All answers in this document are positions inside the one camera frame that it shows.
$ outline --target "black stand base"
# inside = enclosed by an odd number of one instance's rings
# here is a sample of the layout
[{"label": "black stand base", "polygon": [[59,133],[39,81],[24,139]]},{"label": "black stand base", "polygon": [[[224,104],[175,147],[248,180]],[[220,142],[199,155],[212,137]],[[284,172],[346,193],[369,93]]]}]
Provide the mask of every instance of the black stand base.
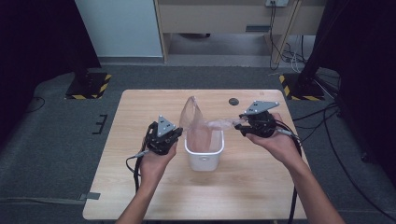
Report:
[{"label": "black stand base", "polygon": [[107,73],[89,73],[85,77],[73,79],[66,92],[67,99],[97,99],[103,94],[103,86],[106,84]]},{"label": "black stand base", "polygon": [[298,83],[299,74],[296,73],[283,74],[283,78],[282,84],[285,89],[286,87],[288,88],[289,92],[286,94],[289,95],[290,98],[294,97],[298,100],[309,100],[310,98],[322,100],[324,97],[321,87],[315,81],[300,85]]}]

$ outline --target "wall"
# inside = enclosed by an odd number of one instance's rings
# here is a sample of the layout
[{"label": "wall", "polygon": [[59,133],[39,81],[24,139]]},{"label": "wall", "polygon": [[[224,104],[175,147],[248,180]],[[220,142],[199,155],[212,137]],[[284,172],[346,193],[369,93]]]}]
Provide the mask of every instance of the wall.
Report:
[{"label": "wall", "polygon": [[162,57],[153,1],[76,0],[98,57]]}]

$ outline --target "gray carpet floor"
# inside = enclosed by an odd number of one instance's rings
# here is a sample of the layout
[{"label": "gray carpet floor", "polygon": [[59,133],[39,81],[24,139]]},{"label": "gray carpet floor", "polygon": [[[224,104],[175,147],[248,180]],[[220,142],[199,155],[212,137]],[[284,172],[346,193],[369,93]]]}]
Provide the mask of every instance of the gray carpet floor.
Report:
[{"label": "gray carpet floor", "polygon": [[[0,154],[0,223],[92,223],[82,217],[77,198],[90,191],[121,94],[129,89],[261,89],[282,90],[278,76],[292,70],[253,67],[105,66],[112,78],[102,99],[65,100],[73,80],[64,74],[41,83],[21,123]],[[294,119],[333,102],[287,101]],[[96,122],[107,115],[101,134]],[[322,121],[322,113],[295,121],[305,139]],[[341,162],[362,192],[379,208],[396,217],[396,190],[376,164],[361,161],[361,149],[342,117],[327,121]],[[319,183],[347,223],[392,223],[357,192],[335,158],[324,125],[303,142]],[[53,198],[72,204],[10,202],[7,198]],[[153,223],[173,223],[160,221]],[[223,221],[213,223],[266,223]]]}]

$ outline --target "forearm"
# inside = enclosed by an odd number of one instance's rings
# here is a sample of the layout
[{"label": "forearm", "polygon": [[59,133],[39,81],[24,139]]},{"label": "forearm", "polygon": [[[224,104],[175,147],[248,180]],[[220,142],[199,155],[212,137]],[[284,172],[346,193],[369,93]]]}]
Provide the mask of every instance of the forearm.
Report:
[{"label": "forearm", "polygon": [[134,198],[122,212],[117,224],[141,224],[154,195],[158,182],[142,183]]},{"label": "forearm", "polygon": [[303,161],[293,164],[288,169],[309,223],[344,223]]}]

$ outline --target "clear plastic bag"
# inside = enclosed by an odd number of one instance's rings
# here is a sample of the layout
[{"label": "clear plastic bag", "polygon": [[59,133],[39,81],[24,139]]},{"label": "clear plastic bag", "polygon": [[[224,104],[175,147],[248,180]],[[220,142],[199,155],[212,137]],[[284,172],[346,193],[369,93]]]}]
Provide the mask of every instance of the clear plastic bag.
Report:
[{"label": "clear plastic bag", "polygon": [[179,127],[183,128],[183,135],[187,139],[190,151],[206,153],[214,152],[210,147],[213,131],[228,130],[242,122],[242,119],[205,120],[195,96],[191,96],[181,111]]}]

